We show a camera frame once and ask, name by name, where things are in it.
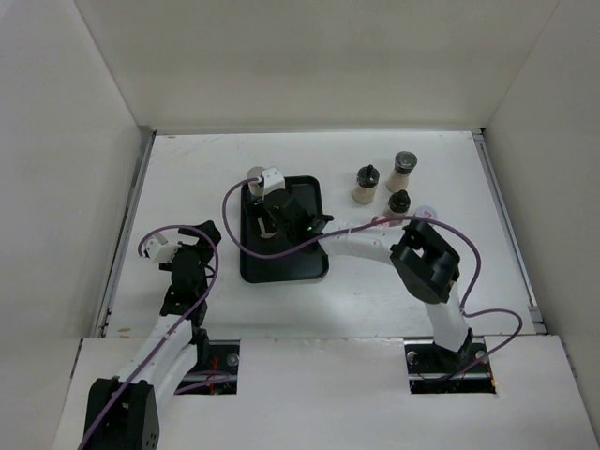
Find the tall blue label bottle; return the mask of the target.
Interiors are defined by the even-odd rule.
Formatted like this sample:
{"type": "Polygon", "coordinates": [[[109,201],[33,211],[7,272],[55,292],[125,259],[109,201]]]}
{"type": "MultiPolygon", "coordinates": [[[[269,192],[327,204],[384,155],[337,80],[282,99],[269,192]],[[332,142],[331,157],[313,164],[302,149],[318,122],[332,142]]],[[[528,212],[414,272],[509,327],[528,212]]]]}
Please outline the tall blue label bottle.
{"type": "Polygon", "coordinates": [[[263,166],[255,166],[249,169],[247,172],[247,178],[249,179],[247,187],[253,198],[263,197],[262,175],[264,170],[265,168],[263,166]]]}

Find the yellow cap spice bottle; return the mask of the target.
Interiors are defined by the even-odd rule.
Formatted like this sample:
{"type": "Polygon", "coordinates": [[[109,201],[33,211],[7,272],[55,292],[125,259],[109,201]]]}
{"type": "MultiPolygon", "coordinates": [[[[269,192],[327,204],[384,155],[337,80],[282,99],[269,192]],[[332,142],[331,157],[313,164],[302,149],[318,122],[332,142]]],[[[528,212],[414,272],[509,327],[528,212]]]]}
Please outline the yellow cap spice bottle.
{"type": "Polygon", "coordinates": [[[261,239],[271,239],[275,237],[278,233],[277,231],[274,231],[269,226],[267,226],[261,217],[258,219],[258,225],[260,231],[259,236],[261,237],[261,239]]]}

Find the black knob cap bottle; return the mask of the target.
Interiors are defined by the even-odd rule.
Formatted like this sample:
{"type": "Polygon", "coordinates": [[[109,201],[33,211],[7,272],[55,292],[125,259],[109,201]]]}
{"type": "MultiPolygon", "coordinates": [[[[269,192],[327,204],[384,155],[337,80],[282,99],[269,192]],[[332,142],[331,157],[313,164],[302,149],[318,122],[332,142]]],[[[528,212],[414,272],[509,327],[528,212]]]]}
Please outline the black knob cap bottle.
{"type": "Polygon", "coordinates": [[[359,204],[372,203],[380,181],[379,171],[372,165],[361,167],[356,174],[356,184],[352,198],[359,204]]]}

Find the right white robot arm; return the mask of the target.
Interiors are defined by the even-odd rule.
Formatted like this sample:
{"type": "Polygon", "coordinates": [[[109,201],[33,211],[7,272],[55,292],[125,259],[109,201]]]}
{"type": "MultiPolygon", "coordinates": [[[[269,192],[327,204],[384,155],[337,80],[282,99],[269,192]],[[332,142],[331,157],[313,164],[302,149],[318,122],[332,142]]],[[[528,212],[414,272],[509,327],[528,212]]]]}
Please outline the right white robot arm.
{"type": "Polygon", "coordinates": [[[273,233],[286,246],[278,253],[245,248],[247,255],[274,260],[305,253],[389,264],[406,290],[426,306],[437,364],[453,371],[468,361],[473,331],[457,299],[460,257],[434,229],[437,220],[379,216],[364,225],[350,225],[332,216],[309,213],[286,189],[246,200],[243,207],[243,218],[253,233],[273,233]]]}

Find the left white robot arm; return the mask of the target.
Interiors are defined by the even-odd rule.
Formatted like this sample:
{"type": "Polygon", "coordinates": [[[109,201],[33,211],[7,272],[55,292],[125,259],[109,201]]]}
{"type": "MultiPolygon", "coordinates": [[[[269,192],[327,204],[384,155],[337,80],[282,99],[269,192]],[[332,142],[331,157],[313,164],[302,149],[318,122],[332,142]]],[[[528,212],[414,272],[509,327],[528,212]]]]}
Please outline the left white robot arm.
{"type": "Polygon", "coordinates": [[[137,353],[111,378],[91,385],[81,449],[154,449],[160,414],[187,373],[201,373],[210,363],[202,328],[206,299],[215,285],[221,234],[211,220],[176,225],[195,243],[171,243],[158,228],[137,248],[141,257],[171,275],[156,324],[137,353]]]}

